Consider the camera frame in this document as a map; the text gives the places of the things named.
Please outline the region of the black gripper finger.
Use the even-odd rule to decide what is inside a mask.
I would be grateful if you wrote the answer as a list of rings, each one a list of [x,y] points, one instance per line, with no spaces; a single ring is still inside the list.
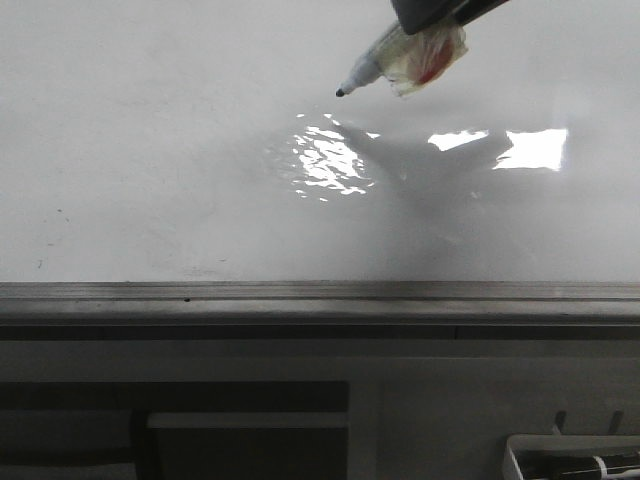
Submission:
[[[398,22],[407,35],[414,35],[452,17],[465,26],[507,3],[507,0],[392,0]]]

